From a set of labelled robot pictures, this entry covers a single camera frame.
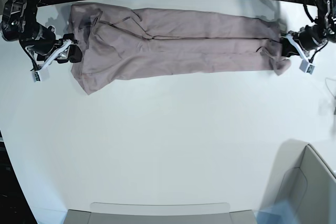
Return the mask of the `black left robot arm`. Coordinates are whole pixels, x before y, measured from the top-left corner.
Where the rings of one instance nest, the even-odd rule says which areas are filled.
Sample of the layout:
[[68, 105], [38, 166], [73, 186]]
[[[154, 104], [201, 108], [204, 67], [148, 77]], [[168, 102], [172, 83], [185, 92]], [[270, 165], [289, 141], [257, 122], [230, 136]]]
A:
[[327, 43], [335, 43], [335, 0], [300, 0], [305, 14], [313, 23], [306, 25], [298, 32], [289, 32], [294, 42], [305, 56], [314, 50], [321, 51]]

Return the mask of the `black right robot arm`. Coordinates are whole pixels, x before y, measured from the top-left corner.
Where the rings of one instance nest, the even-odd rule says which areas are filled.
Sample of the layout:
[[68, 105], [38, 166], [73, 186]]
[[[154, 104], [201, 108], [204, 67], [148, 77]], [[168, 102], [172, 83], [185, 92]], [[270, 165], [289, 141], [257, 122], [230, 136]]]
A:
[[41, 0], [7, 0], [4, 4], [1, 33], [5, 41], [18, 41], [32, 62], [32, 71], [47, 68], [53, 61], [79, 63], [82, 52], [74, 34], [57, 39], [53, 26], [45, 27], [37, 19]]

